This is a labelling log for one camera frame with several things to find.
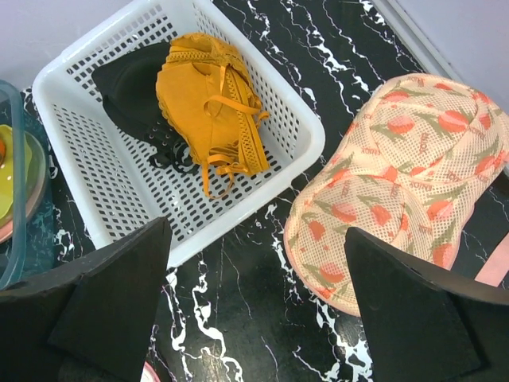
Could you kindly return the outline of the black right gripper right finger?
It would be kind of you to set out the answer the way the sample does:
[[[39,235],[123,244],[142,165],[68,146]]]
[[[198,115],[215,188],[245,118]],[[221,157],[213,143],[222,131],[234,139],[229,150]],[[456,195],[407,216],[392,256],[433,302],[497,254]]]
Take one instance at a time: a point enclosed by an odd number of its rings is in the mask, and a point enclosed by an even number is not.
[[[360,228],[344,245],[376,381],[506,381],[508,292]]]

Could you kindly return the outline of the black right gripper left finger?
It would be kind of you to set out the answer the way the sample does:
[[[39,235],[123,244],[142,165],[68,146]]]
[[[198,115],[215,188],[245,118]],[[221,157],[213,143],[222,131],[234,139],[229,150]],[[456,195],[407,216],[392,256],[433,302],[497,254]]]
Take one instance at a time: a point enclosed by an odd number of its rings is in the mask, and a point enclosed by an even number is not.
[[[4,381],[139,381],[172,231],[131,234],[1,292]]]

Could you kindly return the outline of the floral mesh laundry bag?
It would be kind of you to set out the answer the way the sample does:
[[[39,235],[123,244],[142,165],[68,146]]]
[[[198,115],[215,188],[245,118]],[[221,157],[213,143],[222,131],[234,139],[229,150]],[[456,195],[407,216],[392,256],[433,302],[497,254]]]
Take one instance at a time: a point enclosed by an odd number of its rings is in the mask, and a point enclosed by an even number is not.
[[[295,199],[284,231],[291,266],[319,298],[356,316],[347,230],[450,269],[475,203],[507,162],[508,116],[487,95],[430,74],[390,79]]]

